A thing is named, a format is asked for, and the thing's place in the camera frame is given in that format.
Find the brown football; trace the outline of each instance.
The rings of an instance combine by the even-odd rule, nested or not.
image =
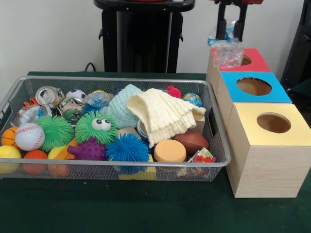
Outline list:
[[[206,149],[209,147],[208,141],[202,135],[196,132],[178,134],[173,139],[184,145],[188,155],[194,155],[203,147]]]

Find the purple spiky ball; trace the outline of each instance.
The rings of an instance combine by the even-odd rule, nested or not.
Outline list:
[[[98,143],[95,137],[79,143],[79,147],[69,146],[67,152],[75,156],[75,160],[106,160],[106,146]]]

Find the plastic bag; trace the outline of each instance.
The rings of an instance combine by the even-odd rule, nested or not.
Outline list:
[[[104,112],[105,108],[109,105],[109,102],[114,98],[115,95],[101,92],[93,92],[86,96],[84,99],[84,113],[91,111],[102,111]]]
[[[18,124],[34,123],[37,119],[49,115],[47,108],[40,105],[29,105],[18,112]]]
[[[244,57],[244,48],[241,42],[234,38],[234,25],[236,21],[228,20],[225,40],[216,39],[216,27],[208,37],[208,45],[215,49],[214,64],[220,69],[240,66]]]
[[[238,39],[219,40],[212,45],[215,48],[214,64],[220,69],[238,67],[242,64],[244,48]]]

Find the blue box lid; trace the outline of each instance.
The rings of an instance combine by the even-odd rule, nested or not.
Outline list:
[[[233,102],[292,103],[271,72],[221,72]]]

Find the yellow ball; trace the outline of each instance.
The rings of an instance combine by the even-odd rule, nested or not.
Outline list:
[[[1,146],[0,147],[0,158],[5,159],[21,159],[21,154],[15,147],[12,146]],[[0,163],[0,173],[8,174],[14,172],[18,168],[18,163]]]
[[[54,159],[65,147],[66,146],[53,148],[48,155],[48,159]]]

